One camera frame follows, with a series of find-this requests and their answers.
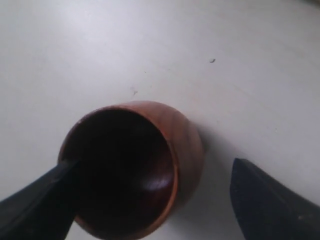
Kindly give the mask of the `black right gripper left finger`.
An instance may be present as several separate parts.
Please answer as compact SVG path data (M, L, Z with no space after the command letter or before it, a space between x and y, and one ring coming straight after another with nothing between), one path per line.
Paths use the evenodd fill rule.
M2 240L64 240L80 207L81 163L62 161L0 202Z

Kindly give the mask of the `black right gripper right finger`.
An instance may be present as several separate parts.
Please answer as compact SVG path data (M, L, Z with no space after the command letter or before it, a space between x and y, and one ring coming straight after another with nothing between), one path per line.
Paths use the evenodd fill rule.
M320 238L320 207L247 159L233 161L229 194L246 240Z

